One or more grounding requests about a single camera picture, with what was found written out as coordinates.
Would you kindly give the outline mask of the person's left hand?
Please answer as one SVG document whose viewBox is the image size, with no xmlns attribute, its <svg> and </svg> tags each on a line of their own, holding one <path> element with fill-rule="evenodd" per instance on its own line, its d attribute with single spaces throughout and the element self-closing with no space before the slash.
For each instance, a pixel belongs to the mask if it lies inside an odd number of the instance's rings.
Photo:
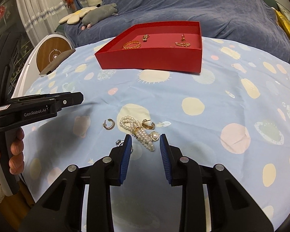
<svg viewBox="0 0 290 232">
<path fill-rule="evenodd" d="M 10 173 L 13 175 L 21 174 L 24 170 L 24 132 L 22 128 L 17 130 L 17 135 L 13 143 L 11 144 L 10 150 L 12 157 L 9 160 Z"/>
</svg>

